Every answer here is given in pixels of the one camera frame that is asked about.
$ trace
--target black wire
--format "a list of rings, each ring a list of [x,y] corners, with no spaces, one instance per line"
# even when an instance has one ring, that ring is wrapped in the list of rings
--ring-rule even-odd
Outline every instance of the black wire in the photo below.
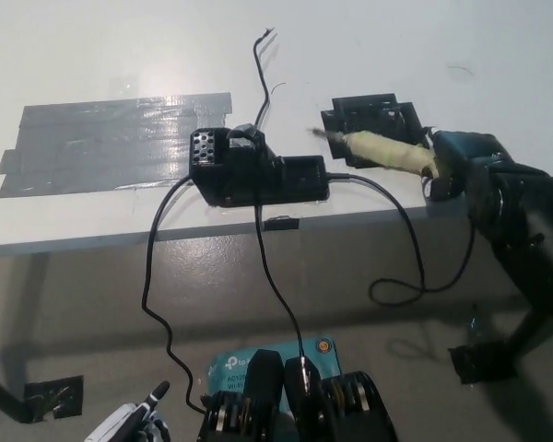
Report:
[[[256,128],[260,129],[260,123],[263,118],[263,115],[268,110],[268,106],[270,106],[270,94],[268,93],[268,87],[266,86],[265,81],[265,73],[262,70],[262,66],[260,65],[260,57],[258,55],[258,45],[262,43],[262,41],[268,37],[268,35],[272,32],[272,29],[267,29],[266,32],[260,37],[258,40],[254,42],[253,46],[253,54],[254,54],[254,61],[256,62],[256,68],[258,69],[258,77],[260,78],[260,83],[262,83],[262,89],[265,93],[265,100],[262,103],[262,106],[260,107],[260,110],[258,111],[258,114],[256,115],[256,120],[254,120],[254,125]],[[288,306],[287,301],[285,301],[285,298],[280,294],[278,291],[277,285],[275,284],[275,281],[273,280],[272,275],[270,274],[270,270],[268,270],[268,262],[266,262],[266,250],[265,250],[265,242],[262,238],[262,206],[260,203],[260,199],[258,198],[258,195],[256,194],[256,204],[254,205],[254,223],[256,224],[256,236],[258,237],[258,246],[260,247],[260,256],[262,258],[262,265],[265,269],[266,279],[268,280],[268,283],[273,289],[273,292],[275,292],[276,297],[280,301],[280,303],[283,305],[285,310],[287,311],[288,316],[291,319],[291,322],[293,323],[293,328],[295,329],[295,333],[297,333],[297,341],[299,343],[299,355],[301,357],[305,356],[305,350],[303,349],[303,339],[301,338],[301,330],[299,327],[299,323],[297,322],[297,318],[295,318],[295,315],[293,314],[293,310]]]
[[[270,95],[273,95],[275,93],[275,89],[279,86],[284,86],[286,85],[287,83],[285,83],[284,81],[282,83],[278,83],[277,85],[275,85],[272,89],[270,89]]]
[[[398,279],[394,278],[379,278],[375,281],[373,281],[369,285],[369,298],[372,302],[379,304],[383,307],[403,307],[408,306],[410,304],[415,303],[419,299],[421,299],[424,294],[426,293],[440,293],[445,290],[450,289],[453,287],[457,282],[461,279],[463,276],[463,273],[465,272],[465,269],[467,267],[467,264],[469,263],[469,260],[471,258],[471,254],[473,252],[473,246],[475,244],[475,237],[476,237],[476,231],[473,226],[473,224],[470,225],[470,231],[469,231],[469,242],[467,243],[467,248],[465,250],[465,257],[463,259],[463,262],[461,263],[461,266],[457,270],[457,273],[455,274],[454,278],[449,281],[445,285],[441,285],[440,287],[436,288],[428,288],[426,287],[426,271],[424,270],[424,262],[422,261],[422,254],[420,252],[420,246],[418,244],[418,237],[416,236],[416,231],[414,230],[414,226],[412,225],[412,222],[409,219],[409,216],[407,215],[406,209],[395,199],[393,195],[391,195],[381,184],[369,180],[368,178],[360,177],[359,175],[352,175],[348,173],[329,173],[328,174],[329,180],[355,180],[355,181],[361,181],[372,188],[374,188],[376,191],[381,193],[385,198],[387,198],[396,208],[399,212],[399,215],[403,218],[403,220],[406,222],[407,230],[409,232],[409,236],[412,238],[412,244],[414,246],[414,253],[416,254],[416,262],[418,263],[418,272],[419,272],[419,278],[420,278],[420,285],[413,285],[406,283],[404,281],[400,281]],[[374,289],[377,285],[380,284],[396,284],[401,285],[402,287],[407,287],[412,290],[417,290],[418,293],[409,299],[406,299],[404,301],[399,302],[387,302],[387,301],[381,301],[380,299],[377,299],[375,297]]]
[[[260,56],[258,55],[258,46],[260,43],[263,42],[263,40],[268,37],[268,35],[272,32],[272,29],[267,29],[264,34],[262,34],[262,37],[260,37],[258,40],[254,42],[254,46],[252,48],[252,52],[254,54],[254,61],[256,62],[256,69],[258,69],[258,76],[260,77],[260,83],[262,83],[262,89],[265,92],[265,100],[262,103],[262,106],[260,107],[260,110],[258,110],[258,114],[256,115],[256,119],[254,120],[254,126],[260,129],[260,121],[262,120],[263,115],[265,114],[266,110],[268,109],[268,106],[270,105],[270,94],[268,93],[268,86],[266,85],[265,80],[265,73],[262,71],[262,66],[260,65]]]
[[[299,323],[297,322],[297,318],[295,318],[293,310],[291,310],[291,307],[288,306],[287,301],[285,301],[283,296],[278,291],[277,285],[275,285],[275,281],[273,280],[273,277],[268,270],[268,262],[266,262],[265,242],[262,238],[261,217],[261,207],[260,205],[256,205],[254,207],[254,223],[256,224],[256,236],[258,237],[258,245],[260,246],[260,257],[262,258],[262,265],[265,268],[266,279],[268,280],[268,283],[275,292],[276,297],[287,311],[287,314],[290,317],[291,322],[293,323],[293,328],[295,329],[295,333],[297,333],[300,356],[305,356],[305,350],[303,349],[303,339],[301,338],[301,330],[299,327]]]
[[[174,193],[176,193],[189,179],[191,179],[191,177],[186,176],[178,180],[178,182],[171,187],[168,193],[166,193],[166,196],[164,196],[164,199],[159,205],[158,211],[154,216],[154,220],[151,223],[151,229],[149,230],[149,237],[147,238],[146,281],[144,283],[144,293],[141,296],[141,308],[146,312],[146,314],[148,314],[151,318],[153,318],[154,320],[162,324],[164,329],[166,329],[166,333],[168,335],[168,339],[166,341],[166,353],[176,364],[178,364],[182,368],[182,370],[184,370],[184,373],[186,373],[186,376],[188,377],[188,387],[186,388],[186,396],[184,398],[184,400],[186,401],[186,405],[191,407],[196,412],[205,414],[205,410],[203,410],[200,407],[197,407],[191,402],[191,391],[193,389],[193,373],[191,372],[191,369],[177,355],[175,355],[172,352],[172,340],[174,339],[174,333],[172,332],[172,327],[158,313],[156,313],[155,311],[153,311],[147,306],[147,297],[149,296],[149,286],[151,285],[151,264],[154,256],[154,242],[156,239],[156,234],[158,233],[159,222],[162,218],[162,215],[164,214],[164,209],[168,205],[168,202],[170,201],[172,195],[174,195]]]

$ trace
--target concrete floor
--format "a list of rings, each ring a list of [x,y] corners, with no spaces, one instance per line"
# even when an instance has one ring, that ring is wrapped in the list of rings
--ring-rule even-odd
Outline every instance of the concrete floor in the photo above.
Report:
[[[429,285],[439,285],[462,259],[466,222],[423,220],[417,231]],[[380,276],[417,281],[398,222],[270,233],[265,242],[304,335],[333,336],[343,370],[371,374],[402,441],[553,442],[553,332],[524,357],[516,380],[462,386],[453,373],[447,348],[465,342],[474,303],[488,337],[511,330],[525,311],[483,240],[455,289],[400,309],[377,308],[366,296]],[[85,379],[81,417],[19,425],[0,414],[0,441],[84,440],[163,379],[171,390],[159,409],[173,440],[196,439],[201,416],[183,404],[185,376],[164,353],[161,327],[140,309],[144,259],[145,247],[0,259],[0,381],[21,395],[26,382]],[[174,351],[194,372],[195,399],[216,353],[294,337],[255,237],[163,243],[154,260],[150,305],[175,330]]]

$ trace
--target white table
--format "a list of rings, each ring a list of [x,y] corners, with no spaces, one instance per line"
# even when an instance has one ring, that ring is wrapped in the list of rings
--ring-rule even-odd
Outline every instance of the white table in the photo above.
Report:
[[[250,122],[263,98],[252,44],[266,27],[278,34],[264,55],[268,85],[287,83],[263,128],[279,155],[322,154],[329,171],[355,171],[306,129],[332,98],[394,92],[423,124],[493,133],[553,174],[553,0],[0,1],[0,158],[25,105],[230,92],[227,125]],[[425,207],[418,177],[359,173]],[[166,191],[0,199],[0,255],[143,242]],[[395,216],[345,183],[324,204],[265,208],[265,219],[278,215],[301,227]],[[252,229],[252,209],[210,208],[191,188],[160,237]]]

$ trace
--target black robotic arm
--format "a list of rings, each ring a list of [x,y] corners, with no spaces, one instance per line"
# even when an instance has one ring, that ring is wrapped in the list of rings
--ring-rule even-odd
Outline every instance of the black robotic arm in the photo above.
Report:
[[[454,187],[465,189],[471,222],[531,305],[504,343],[452,349],[463,382],[506,378],[513,358],[553,318],[553,177],[516,163],[490,134],[430,129],[429,140]]]

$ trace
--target gray duct tape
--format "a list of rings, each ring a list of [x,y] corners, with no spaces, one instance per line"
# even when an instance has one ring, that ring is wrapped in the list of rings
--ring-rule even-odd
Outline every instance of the gray duct tape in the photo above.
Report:
[[[230,113],[229,93],[28,106],[0,198],[169,185],[188,173],[190,134]]]

